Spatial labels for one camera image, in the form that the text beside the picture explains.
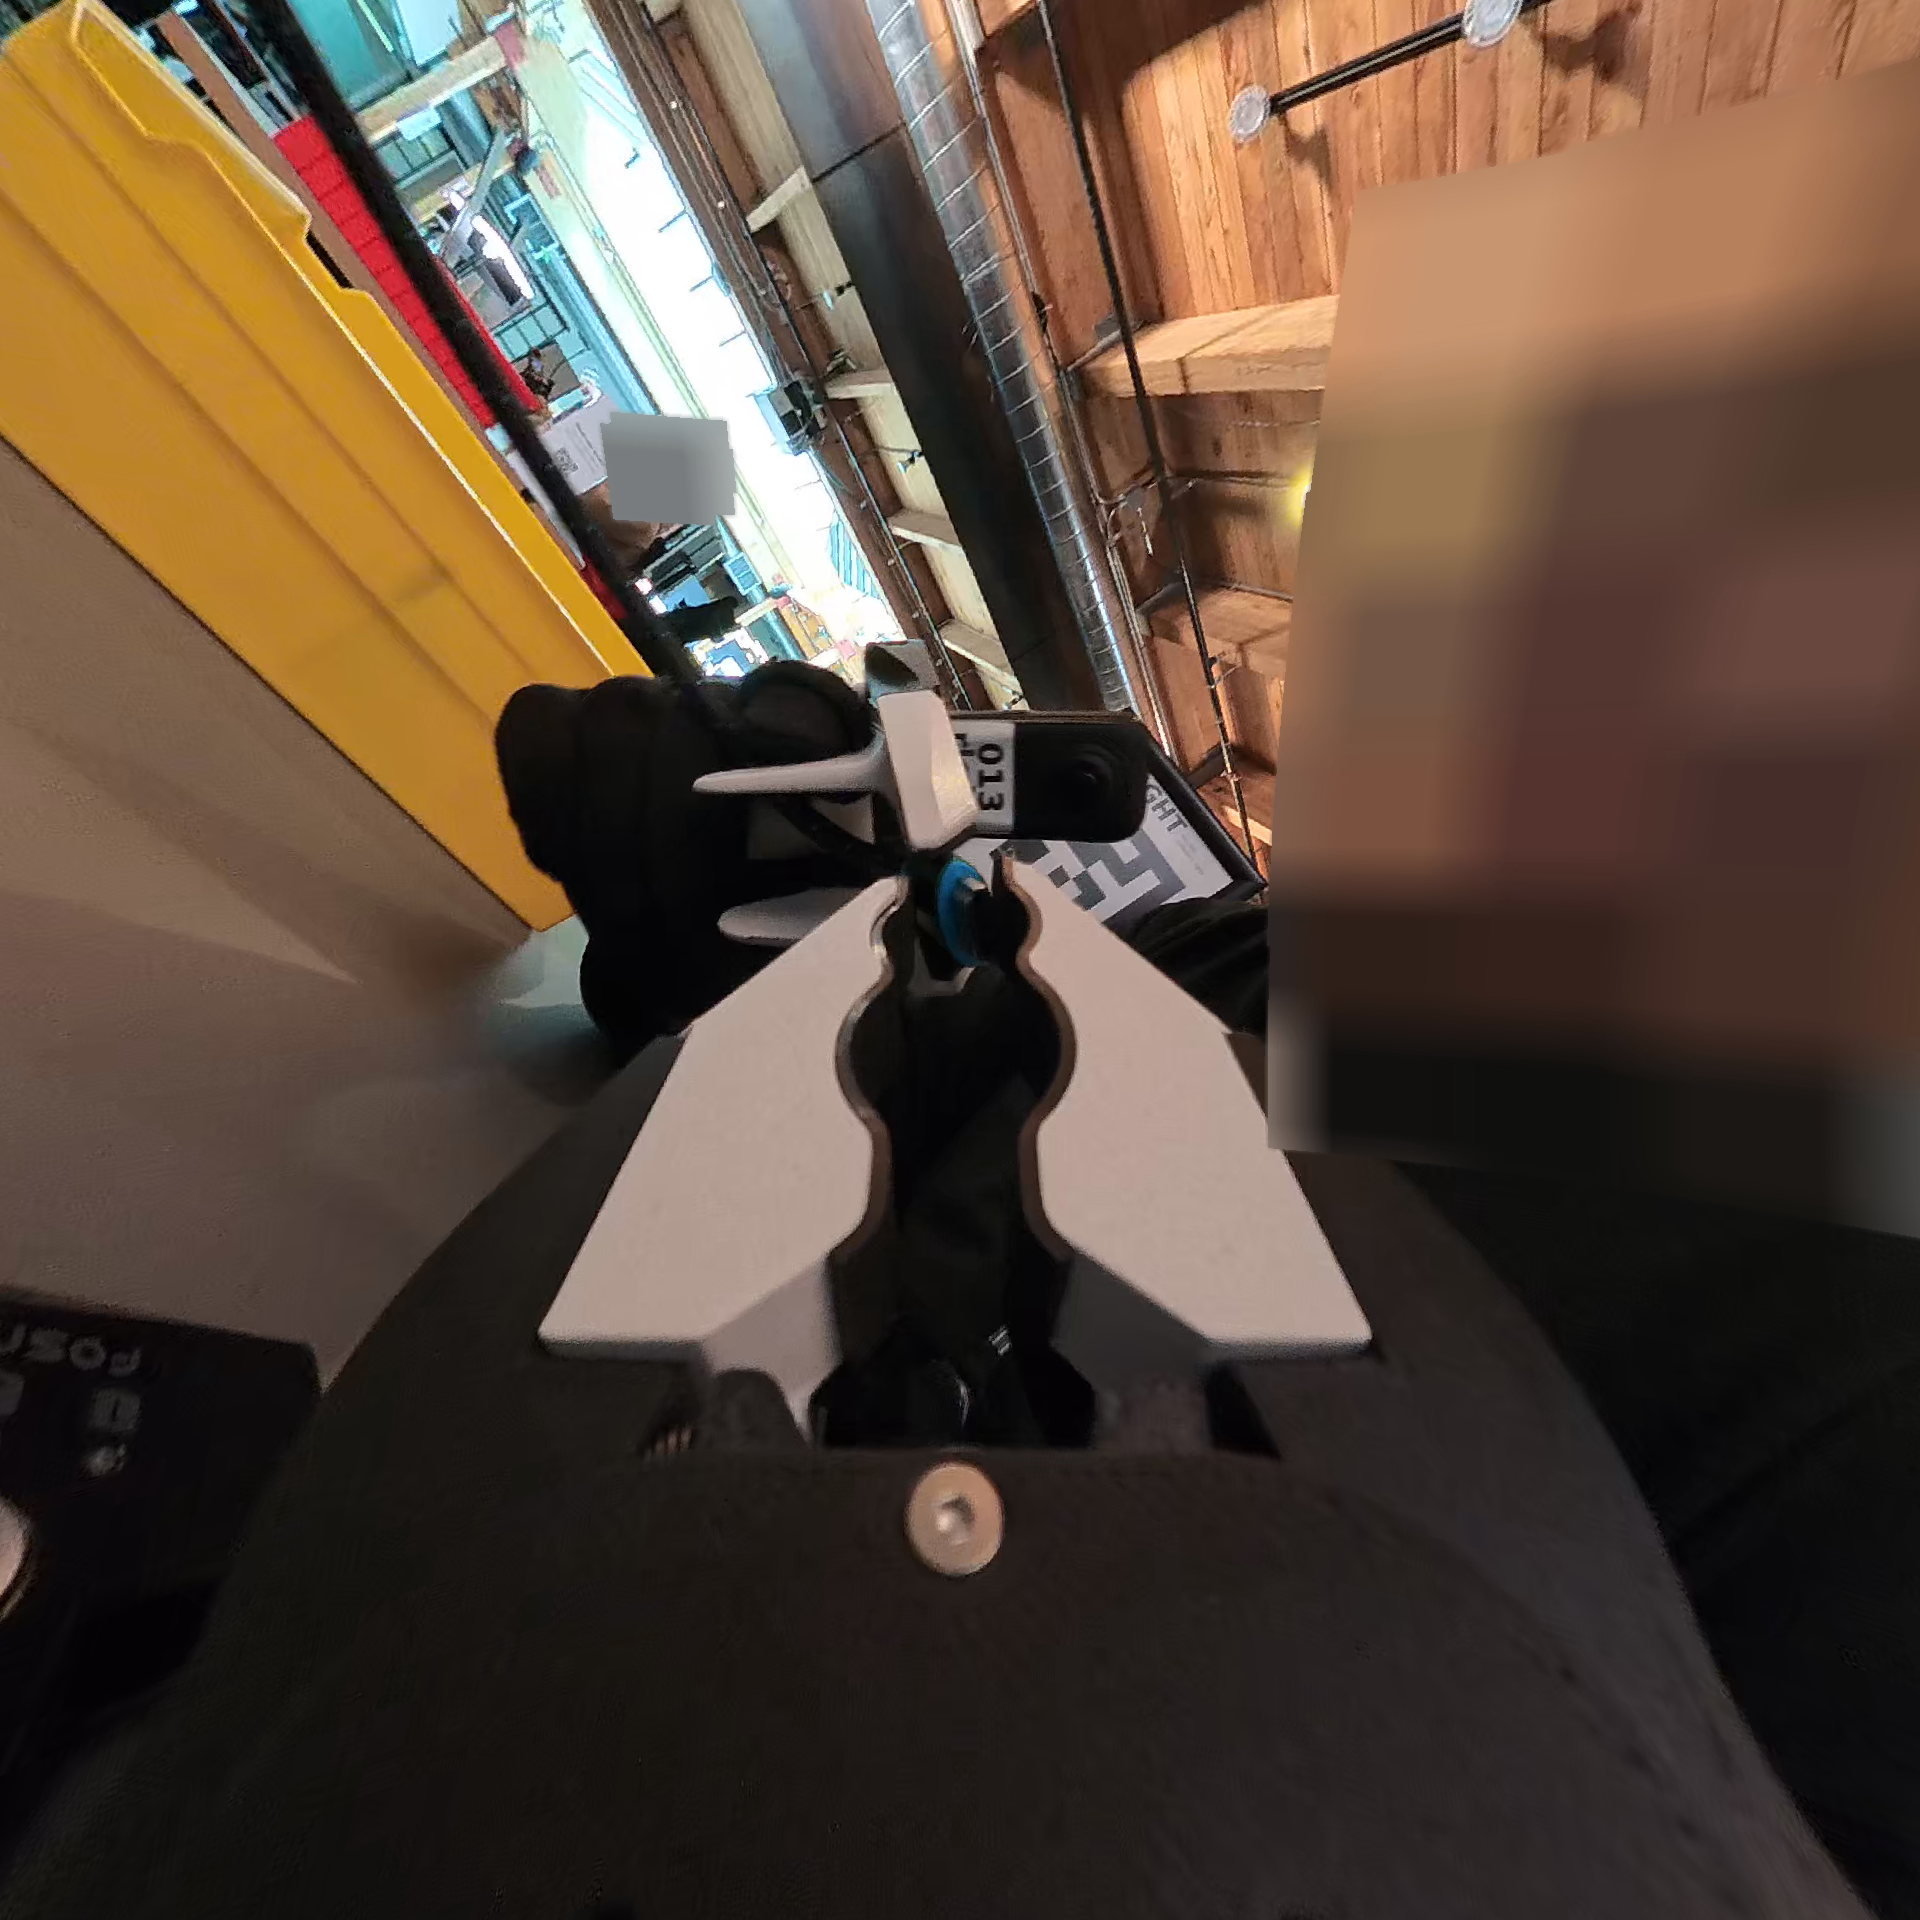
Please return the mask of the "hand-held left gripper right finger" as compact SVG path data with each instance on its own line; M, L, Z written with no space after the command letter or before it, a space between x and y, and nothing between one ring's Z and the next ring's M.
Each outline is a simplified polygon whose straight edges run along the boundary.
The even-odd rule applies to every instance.
M1220 1366L1364 1356L1374 1331L1234 1035L1023 862L1020 979L1059 1068L1020 1136L1032 1233L1061 1264L1053 1344L1101 1394Z

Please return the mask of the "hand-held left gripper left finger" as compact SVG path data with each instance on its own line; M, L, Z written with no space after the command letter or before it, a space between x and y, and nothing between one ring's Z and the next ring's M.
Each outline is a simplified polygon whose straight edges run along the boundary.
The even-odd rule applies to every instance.
M868 883L685 1032L541 1320L548 1354L760 1374L806 1420L842 1361L834 1257L881 1214L853 1035L907 903L905 877Z

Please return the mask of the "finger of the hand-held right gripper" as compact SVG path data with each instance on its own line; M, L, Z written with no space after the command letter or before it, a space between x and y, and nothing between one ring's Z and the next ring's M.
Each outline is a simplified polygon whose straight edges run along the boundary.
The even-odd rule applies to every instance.
M792 763L702 774L705 800L799 803L825 822L877 835L881 816L911 853L948 852L998 833L998 787L981 790L971 739L953 719L933 662L913 641L873 641L863 653L868 732L850 752Z
M850 883L815 883L796 892L751 899L725 909L719 932L743 947L794 947L833 922L848 906L879 908L890 913L900 906L900 881L874 880Z

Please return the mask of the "person's right hand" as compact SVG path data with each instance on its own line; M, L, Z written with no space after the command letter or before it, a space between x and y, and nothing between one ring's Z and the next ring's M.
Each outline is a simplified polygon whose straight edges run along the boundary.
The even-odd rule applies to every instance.
M678 1034L773 957L729 937L722 913L874 877L787 819L777 852L754 856L754 803L696 781L859 754L871 736L863 693L787 659L738 682L612 678L509 698L492 736L507 808L587 934L582 1001L618 1059Z

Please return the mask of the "person's dark clothing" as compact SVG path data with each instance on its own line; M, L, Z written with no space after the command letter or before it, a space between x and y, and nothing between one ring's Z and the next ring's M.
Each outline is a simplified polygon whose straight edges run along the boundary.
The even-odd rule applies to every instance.
M1128 1916L1916 1916L1916 1243L1288 1153L1179 1521Z

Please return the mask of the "black device box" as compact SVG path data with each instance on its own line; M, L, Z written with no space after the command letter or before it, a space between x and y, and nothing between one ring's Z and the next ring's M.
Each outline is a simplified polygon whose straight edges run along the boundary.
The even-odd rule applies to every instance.
M320 1397L308 1344L7 1290L5 1638L211 1592Z

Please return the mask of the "yellow plastic bin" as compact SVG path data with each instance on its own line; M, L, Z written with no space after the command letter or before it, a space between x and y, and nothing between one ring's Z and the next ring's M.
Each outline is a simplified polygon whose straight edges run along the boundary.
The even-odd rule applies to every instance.
M104 4L5 39L5 439L525 925L495 730L644 670L311 221Z

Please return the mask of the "red storage bins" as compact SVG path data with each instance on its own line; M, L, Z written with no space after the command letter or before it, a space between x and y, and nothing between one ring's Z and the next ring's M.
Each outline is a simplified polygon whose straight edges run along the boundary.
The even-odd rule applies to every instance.
M398 324L413 336L417 348L445 373L454 395L483 429L495 429L499 416L474 378L460 363L434 312L415 287L405 261L389 234L381 227L358 181L350 175L327 131L305 113L272 134L281 157L293 167L303 188L340 227L349 252L371 273L374 285L394 305Z

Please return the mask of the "silver ventilation duct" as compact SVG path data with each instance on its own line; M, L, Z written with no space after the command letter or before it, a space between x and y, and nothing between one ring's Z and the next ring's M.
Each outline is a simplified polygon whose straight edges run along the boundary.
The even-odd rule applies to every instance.
M868 1L866 14L1101 703L1142 719L1130 616L1070 447L1036 276L996 153L964 10Z

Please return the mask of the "black track light rail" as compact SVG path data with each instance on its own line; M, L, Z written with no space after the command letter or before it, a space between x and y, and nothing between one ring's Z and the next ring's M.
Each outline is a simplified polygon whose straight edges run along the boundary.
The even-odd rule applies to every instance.
M1230 102L1230 140L1236 146L1250 144L1275 119L1459 43L1483 52L1493 50L1516 30L1521 19L1548 5L1548 1L1469 1L1459 11L1445 14L1434 22L1418 25L1350 59L1340 59L1309 77L1279 87L1246 86Z

